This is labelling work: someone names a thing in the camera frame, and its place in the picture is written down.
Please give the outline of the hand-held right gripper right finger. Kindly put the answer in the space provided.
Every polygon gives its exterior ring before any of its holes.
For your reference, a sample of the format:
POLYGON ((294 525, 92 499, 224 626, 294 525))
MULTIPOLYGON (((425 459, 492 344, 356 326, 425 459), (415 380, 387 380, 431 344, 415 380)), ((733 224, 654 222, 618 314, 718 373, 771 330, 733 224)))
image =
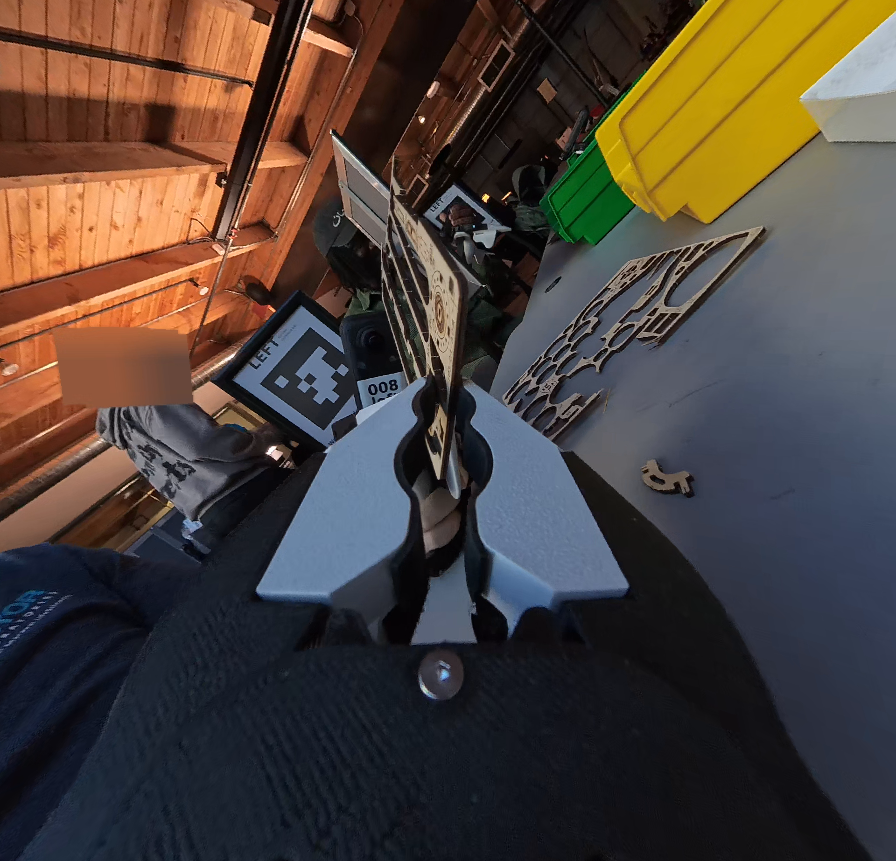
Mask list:
POLYGON ((506 638, 530 609, 624 597, 628 581, 558 447, 474 384, 461 389, 458 429, 476 637, 506 638))

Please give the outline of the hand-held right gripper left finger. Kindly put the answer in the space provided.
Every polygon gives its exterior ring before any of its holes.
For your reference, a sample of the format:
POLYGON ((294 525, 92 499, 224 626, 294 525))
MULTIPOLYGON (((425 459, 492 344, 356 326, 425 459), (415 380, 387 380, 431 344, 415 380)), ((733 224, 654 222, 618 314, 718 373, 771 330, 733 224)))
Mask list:
POLYGON ((359 613, 389 643, 410 643, 429 570, 420 499, 429 472, 420 378, 377 406, 325 455, 257 585, 261 599, 359 613))

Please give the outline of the wooden model part sheet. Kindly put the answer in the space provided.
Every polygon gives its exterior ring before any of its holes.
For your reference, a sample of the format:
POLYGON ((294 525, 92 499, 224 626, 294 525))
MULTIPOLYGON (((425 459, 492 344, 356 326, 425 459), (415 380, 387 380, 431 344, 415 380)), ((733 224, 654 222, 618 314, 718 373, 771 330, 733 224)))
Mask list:
POLYGON ((391 176, 381 292, 408 383, 422 378, 433 391, 425 441, 434 477, 446 486, 447 458, 456 446, 468 288, 454 255, 402 196, 391 176))

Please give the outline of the person's left forearm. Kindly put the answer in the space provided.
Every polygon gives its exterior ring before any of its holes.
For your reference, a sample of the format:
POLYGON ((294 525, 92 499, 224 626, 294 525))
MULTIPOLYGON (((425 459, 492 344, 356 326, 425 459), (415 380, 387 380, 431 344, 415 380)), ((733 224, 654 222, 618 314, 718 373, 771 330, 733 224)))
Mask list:
POLYGON ((194 403, 102 408, 96 430, 189 521, 249 510, 287 475, 268 453, 276 430, 236 429, 194 403))

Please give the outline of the person's left hand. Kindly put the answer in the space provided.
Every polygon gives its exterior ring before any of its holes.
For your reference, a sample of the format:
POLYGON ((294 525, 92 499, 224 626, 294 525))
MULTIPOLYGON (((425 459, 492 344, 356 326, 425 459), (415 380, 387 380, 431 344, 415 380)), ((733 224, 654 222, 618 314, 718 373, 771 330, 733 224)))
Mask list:
POLYGON ((424 549, 427 555, 447 547, 462 525, 461 499, 438 487, 420 503, 424 549))

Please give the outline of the small curved wooden part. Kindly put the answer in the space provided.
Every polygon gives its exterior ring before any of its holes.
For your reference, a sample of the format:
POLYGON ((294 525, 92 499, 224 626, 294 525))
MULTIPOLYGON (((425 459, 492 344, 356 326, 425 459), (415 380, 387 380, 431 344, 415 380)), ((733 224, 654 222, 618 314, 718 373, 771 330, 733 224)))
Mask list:
POLYGON ((688 471, 665 472, 656 459, 644 464, 642 478, 645 486, 658 493, 693 496, 693 475, 688 471))

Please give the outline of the grey monitor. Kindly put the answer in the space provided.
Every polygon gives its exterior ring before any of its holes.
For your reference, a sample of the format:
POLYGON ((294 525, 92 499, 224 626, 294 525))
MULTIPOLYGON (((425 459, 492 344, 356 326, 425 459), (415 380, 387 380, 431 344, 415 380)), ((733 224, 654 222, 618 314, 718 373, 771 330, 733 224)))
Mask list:
POLYGON ((390 189, 336 130, 330 130, 330 139, 344 214, 367 240, 382 250, 387 240, 390 189))

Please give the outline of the green plastic bin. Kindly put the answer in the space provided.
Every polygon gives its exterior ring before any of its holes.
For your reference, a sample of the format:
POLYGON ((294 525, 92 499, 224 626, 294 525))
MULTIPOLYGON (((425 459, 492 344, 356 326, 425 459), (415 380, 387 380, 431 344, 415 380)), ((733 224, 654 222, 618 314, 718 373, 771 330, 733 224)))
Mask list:
POLYGON ((590 129, 583 149, 570 156, 566 172, 540 200, 549 227, 568 243, 597 245, 634 208, 615 182, 596 139, 597 128, 632 89, 633 85, 622 92, 590 129))

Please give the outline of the person's navy shirt torso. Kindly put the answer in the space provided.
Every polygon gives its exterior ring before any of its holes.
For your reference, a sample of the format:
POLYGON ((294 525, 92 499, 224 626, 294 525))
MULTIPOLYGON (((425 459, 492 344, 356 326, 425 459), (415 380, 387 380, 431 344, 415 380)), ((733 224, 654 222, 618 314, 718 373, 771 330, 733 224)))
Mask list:
POLYGON ((200 574, 41 543, 1 554, 1 857, 17 859, 73 785, 155 624, 200 574))

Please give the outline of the yellow plastic bin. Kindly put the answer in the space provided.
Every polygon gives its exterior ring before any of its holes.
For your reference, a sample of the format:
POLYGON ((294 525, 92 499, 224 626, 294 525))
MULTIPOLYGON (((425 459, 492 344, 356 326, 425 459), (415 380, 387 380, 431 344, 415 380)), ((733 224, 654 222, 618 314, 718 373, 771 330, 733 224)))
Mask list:
POLYGON ((895 0, 708 0, 596 138, 635 206, 710 223, 819 128, 800 97, 895 0))

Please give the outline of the white cardboard box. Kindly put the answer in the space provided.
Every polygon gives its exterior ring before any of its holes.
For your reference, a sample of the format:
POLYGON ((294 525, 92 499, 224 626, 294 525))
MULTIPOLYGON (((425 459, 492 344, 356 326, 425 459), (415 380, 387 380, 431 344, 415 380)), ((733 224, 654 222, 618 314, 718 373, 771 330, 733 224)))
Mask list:
POLYGON ((799 99, 831 143, 895 142, 895 15, 799 99))

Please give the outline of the empty wooden cut-out frame sheet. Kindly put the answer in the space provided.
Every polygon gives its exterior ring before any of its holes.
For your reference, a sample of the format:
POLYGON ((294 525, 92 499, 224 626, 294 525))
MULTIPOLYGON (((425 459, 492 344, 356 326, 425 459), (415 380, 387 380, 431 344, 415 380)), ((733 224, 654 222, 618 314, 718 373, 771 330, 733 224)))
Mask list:
POLYGON ((764 226, 740 229, 625 262, 504 392, 504 405, 557 441, 604 395, 569 394, 569 383, 600 375, 635 341, 664 344, 766 235, 764 226))

